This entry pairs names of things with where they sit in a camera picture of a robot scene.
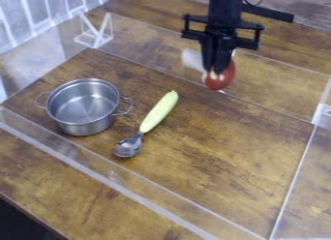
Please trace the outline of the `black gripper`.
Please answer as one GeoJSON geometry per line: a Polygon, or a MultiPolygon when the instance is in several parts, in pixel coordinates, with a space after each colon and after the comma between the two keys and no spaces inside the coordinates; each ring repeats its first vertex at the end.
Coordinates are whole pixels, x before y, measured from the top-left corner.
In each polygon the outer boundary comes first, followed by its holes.
{"type": "Polygon", "coordinates": [[[243,0],[210,0],[207,15],[186,15],[183,37],[200,41],[203,68],[220,74],[236,48],[256,50],[264,26],[242,20],[243,0]]]}

